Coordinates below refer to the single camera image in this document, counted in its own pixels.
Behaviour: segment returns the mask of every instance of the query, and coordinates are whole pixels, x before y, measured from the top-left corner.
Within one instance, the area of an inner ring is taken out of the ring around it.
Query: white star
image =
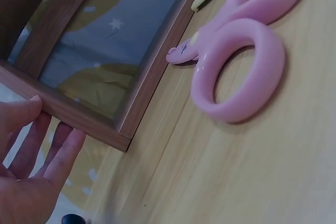
[[[124,23],[121,22],[119,19],[113,19],[112,23],[110,23],[110,26],[112,26],[112,29],[118,29],[120,30],[121,29],[121,26],[123,25]]]

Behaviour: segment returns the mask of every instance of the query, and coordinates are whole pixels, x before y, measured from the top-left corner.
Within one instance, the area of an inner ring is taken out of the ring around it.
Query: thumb
[[[42,100],[35,96],[30,100],[0,103],[0,125],[5,134],[18,130],[35,120],[41,113]]]

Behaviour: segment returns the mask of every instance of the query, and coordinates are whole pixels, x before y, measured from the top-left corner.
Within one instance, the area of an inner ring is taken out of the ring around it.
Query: hand
[[[37,154],[46,136],[51,116],[41,112],[42,101],[0,102],[0,223],[46,223],[75,159],[85,134],[60,123],[42,168],[32,177]],[[4,158],[22,127],[33,122],[22,146],[7,169]]]

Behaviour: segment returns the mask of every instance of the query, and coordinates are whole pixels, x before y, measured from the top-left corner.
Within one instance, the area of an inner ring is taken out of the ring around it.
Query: wooden table
[[[217,13],[213,0],[184,39]],[[288,52],[275,96],[241,125],[214,122],[190,98],[194,67],[169,66],[127,154],[109,149],[86,209],[98,223],[336,223],[336,0],[301,0],[271,25]],[[240,53],[217,88],[242,84]]]

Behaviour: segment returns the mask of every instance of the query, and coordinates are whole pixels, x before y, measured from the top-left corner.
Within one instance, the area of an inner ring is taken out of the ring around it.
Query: picture frame
[[[176,47],[194,12],[194,0],[179,0],[151,44],[117,120],[77,103],[38,81],[48,57],[84,0],[52,0],[29,35],[15,64],[7,61],[15,42],[42,0],[0,0],[1,83],[25,99],[39,95],[43,110],[70,126],[126,152],[166,69],[165,56]]]

